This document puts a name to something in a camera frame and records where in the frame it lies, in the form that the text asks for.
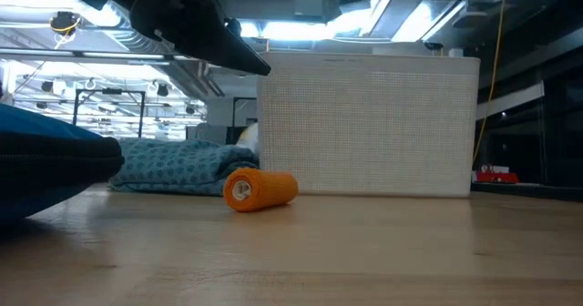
white box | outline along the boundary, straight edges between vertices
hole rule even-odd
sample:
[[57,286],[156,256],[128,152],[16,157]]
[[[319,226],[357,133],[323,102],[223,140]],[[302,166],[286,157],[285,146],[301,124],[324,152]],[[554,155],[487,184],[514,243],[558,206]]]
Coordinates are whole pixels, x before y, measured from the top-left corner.
[[479,60],[268,53],[261,168],[303,193],[469,194]]

black fabric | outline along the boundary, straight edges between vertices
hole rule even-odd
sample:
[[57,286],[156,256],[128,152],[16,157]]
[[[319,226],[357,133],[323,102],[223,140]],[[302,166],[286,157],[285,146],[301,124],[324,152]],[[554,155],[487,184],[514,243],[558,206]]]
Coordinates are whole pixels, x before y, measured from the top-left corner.
[[106,182],[124,159],[113,138],[50,138],[0,132],[0,199]]

wooden surface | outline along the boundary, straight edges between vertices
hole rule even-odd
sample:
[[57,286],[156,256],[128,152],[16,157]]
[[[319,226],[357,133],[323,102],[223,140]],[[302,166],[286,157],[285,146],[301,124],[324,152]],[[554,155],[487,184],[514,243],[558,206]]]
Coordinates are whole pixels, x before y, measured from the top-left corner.
[[579,305],[583,205],[91,189],[3,228],[1,305]]

blue patterned blanket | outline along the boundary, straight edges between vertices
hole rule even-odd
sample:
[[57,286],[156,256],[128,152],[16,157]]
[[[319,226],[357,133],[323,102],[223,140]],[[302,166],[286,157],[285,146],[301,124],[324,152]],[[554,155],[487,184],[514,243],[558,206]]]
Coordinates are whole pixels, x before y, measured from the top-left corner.
[[127,138],[119,145],[126,163],[109,181],[117,191],[221,196],[235,169],[259,167],[251,150],[208,141]]

orange tape roll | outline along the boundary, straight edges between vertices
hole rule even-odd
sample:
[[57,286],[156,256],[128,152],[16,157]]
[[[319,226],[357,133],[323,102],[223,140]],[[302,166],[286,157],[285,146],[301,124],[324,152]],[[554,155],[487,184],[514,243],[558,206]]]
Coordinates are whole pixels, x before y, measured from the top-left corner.
[[257,211],[284,205],[295,199],[298,195],[298,181],[290,173],[241,168],[229,175],[223,195],[232,209]]

